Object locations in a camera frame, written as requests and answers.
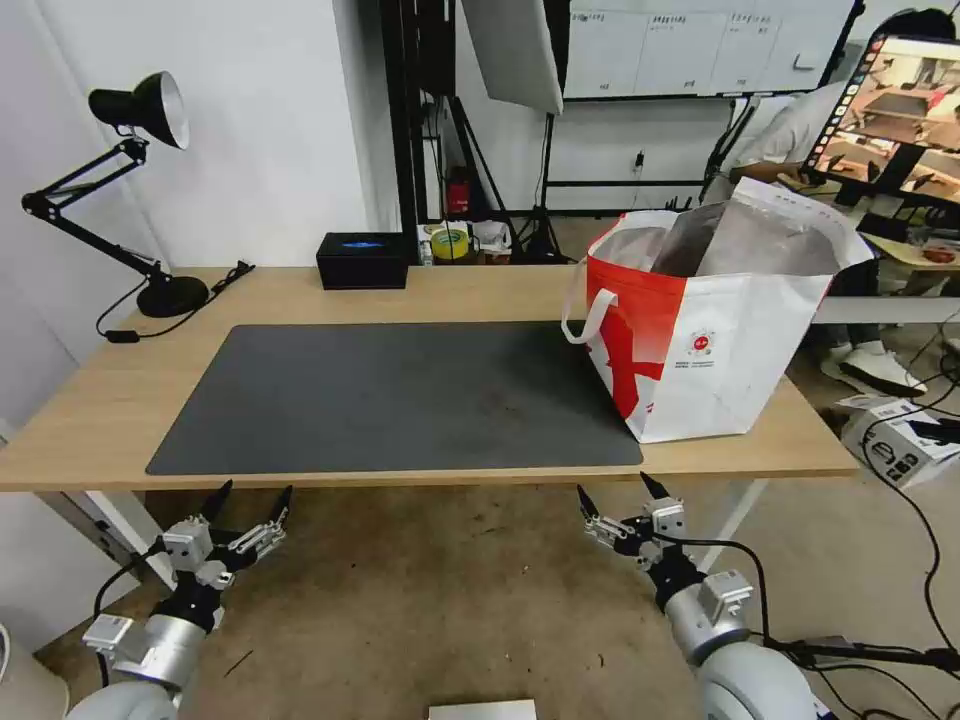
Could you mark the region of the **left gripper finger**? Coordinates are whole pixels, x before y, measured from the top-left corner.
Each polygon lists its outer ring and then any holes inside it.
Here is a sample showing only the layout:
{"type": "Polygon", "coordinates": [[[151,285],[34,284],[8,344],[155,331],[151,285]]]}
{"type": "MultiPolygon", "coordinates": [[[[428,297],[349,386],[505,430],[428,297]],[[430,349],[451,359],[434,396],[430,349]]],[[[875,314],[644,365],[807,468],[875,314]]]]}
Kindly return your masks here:
{"type": "Polygon", "coordinates": [[[260,560],[277,549],[286,538],[292,496],[293,486],[288,485],[277,497],[268,519],[228,543],[227,550],[236,557],[260,560]]]}
{"type": "Polygon", "coordinates": [[[212,528],[223,510],[233,488],[233,481],[227,480],[218,489],[209,494],[202,502],[198,512],[189,516],[185,523],[189,527],[206,526],[212,528]]]}

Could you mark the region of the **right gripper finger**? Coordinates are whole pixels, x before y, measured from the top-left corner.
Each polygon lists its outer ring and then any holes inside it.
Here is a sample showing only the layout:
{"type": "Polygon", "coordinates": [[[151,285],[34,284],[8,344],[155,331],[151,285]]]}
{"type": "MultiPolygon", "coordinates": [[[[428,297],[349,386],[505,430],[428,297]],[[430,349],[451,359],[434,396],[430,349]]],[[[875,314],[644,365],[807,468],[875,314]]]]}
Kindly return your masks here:
{"type": "Polygon", "coordinates": [[[623,557],[639,556],[639,535],[634,524],[602,515],[582,485],[577,485],[584,531],[597,543],[623,557]]]}
{"type": "Polygon", "coordinates": [[[683,502],[673,497],[667,489],[645,472],[640,478],[651,499],[644,505],[643,515],[648,518],[682,518],[683,502]]]}

